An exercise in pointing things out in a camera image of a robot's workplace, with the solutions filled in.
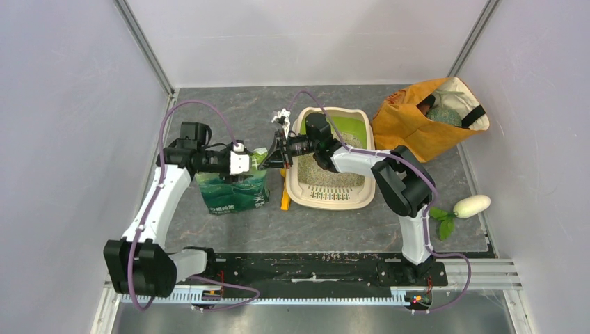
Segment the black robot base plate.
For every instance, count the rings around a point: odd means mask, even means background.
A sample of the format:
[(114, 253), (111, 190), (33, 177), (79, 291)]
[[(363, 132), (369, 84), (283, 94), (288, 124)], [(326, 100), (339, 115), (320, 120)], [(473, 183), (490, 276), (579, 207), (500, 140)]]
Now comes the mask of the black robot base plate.
[(263, 298), (385, 297), (390, 288), (424, 291), (448, 285), (441, 261), (409, 279), (401, 253), (217, 253), (202, 276), (251, 287)]

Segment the yellow plastic scoop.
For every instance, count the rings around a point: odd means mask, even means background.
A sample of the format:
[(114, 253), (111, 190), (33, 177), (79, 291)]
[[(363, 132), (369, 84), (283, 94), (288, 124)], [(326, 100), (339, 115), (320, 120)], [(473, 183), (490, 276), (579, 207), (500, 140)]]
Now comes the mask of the yellow plastic scoop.
[(287, 191), (286, 170), (280, 169), (280, 175), (283, 178), (283, 188), (282, 188), (282, 198), (281, 198), (280, 209), (282, 211), (288, 211), (290, 208), (290, 205), (291, 205), (291, 198), (289, 197), (289, 194)]

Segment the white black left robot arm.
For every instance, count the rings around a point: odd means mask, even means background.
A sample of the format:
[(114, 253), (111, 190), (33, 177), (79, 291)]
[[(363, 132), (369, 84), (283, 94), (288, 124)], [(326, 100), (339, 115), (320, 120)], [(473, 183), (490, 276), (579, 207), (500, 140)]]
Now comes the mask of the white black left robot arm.
[(136, 217), (119, 240), (108, 240), (103, 254), (115, 291), (136, 297), (168, 297), (176, 284), (194, 277), (216, 280), (211, 248), (189, 246), (167, 253), (165, 242), (179, 201), (199, 172), (227, 176), (233, 144), (211, 144), (211, 128), (184, 122), (180, 136), (157, 158), (154, 181)]

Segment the green cat litter bag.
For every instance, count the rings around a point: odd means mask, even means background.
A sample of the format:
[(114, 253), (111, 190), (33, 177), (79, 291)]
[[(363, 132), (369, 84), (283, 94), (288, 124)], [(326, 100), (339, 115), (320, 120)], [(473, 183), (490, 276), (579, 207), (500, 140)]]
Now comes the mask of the green cat litter bag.
[(226, 183), (216, 173), (198, 173), (196, 182), (210, 214), (221, 215), (257, 209), (269, 201), (266, 171), (257, 166), (268, 155), (266, 148), (255, 148), (250, 170), (237, 183)]

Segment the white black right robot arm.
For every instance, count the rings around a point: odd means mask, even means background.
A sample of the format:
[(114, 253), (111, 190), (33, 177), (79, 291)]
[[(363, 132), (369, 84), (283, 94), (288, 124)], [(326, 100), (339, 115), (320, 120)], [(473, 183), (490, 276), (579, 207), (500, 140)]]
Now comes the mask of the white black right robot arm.
[(412, 285), (429, 277), (434, 263), (429, 241), (429, 205), (436, 190), (432, 177), (405, 146), (393, 150), (364, 150), (336, 139), (333, 121), (325, 113), (305, 118), (305, 133), (274, 135), (259, 170), (288, 169), (294, 157), (311, 154), (317, 165), (332, 173), (353, 173), (375, 180), (388, 207), (399, 217), (402, 231), (401, 274)]

